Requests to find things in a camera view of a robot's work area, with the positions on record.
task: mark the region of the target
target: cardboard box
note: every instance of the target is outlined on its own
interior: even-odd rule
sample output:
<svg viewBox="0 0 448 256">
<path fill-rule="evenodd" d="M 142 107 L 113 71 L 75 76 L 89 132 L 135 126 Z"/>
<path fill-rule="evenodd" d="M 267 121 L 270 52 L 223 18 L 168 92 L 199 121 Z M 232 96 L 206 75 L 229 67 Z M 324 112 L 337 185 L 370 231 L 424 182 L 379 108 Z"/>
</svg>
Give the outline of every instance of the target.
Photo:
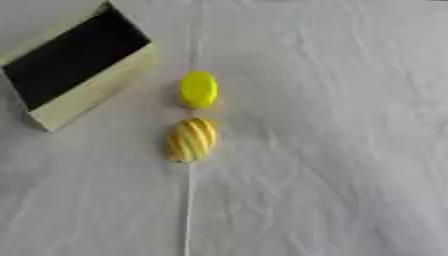
<svg viewBox="0 0 448 256">
<path fill-rule="evenodd" d="M 31 117 L 56 131 L 148 71 L 152 41 L 110 2 L 0 58 Z"/>
</svg>

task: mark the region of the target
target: plastic egg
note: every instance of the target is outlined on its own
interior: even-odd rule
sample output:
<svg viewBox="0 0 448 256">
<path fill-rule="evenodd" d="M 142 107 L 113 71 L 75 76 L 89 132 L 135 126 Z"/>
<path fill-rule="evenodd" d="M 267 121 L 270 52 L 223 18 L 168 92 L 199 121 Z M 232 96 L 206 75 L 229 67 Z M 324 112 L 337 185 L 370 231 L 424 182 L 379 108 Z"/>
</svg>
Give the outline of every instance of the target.
<svg viewBox="0 0 448 256">
<path fill-rule="evenodd" d="M 216 128 L 211 120 L 194 118 L 176 124 L 166 138 L 167 158 L 189 163 L 204 158 L 216 143 Z"/>
</svg>

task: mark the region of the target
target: striped egg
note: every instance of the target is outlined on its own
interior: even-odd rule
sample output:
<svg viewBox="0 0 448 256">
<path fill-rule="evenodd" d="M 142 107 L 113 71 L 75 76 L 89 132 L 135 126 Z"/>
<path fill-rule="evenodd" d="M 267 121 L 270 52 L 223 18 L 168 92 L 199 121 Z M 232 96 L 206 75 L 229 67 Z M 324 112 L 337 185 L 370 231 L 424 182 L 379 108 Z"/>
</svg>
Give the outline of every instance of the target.
<svg viewBox="0 0 448 256">
<path fill-rule="evenodd" d="M 184 120 L 168 134 L 167 158 L 175 162 L 193 162 L 204 158 L 215 143 L 216 129 L 212 121 L 202 118 Z"/>
</svg>

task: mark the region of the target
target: box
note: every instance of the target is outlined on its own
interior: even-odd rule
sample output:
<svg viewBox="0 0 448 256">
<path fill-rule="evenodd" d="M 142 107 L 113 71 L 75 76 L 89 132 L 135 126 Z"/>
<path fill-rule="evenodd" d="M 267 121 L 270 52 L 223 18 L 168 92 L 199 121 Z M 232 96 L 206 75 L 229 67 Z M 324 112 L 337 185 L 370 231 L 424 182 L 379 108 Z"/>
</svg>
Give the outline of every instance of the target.
<svg viewBox="0 0 448 256">
<path fill-rule="evenodd" d="M 154 46 L 110 2 L 0 58 L 30 116 L 47 131 L 131 83 L 153 62 Z"/>
</svg>

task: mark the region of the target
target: wrinkled fabric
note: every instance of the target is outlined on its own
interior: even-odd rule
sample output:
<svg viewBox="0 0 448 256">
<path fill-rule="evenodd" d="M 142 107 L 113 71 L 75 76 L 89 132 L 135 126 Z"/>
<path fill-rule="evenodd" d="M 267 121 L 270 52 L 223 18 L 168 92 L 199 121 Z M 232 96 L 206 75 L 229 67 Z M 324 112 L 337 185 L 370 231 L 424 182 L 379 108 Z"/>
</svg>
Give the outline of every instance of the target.
<svg viewBox="0 0 448 256">
<path fill-rule="evenodd" d="M 92 5 L 35 2 L 0 3 L 0 53 Z M 114 3 L 159 49 L 135 85 L 50 135 L 0 81 L 2 255 L 448 255 L 448 3 Z M 176 105 L 191 69 L 212 108 Z M 217 147 L 168 163 L 192 115 Z"/>
</svg>

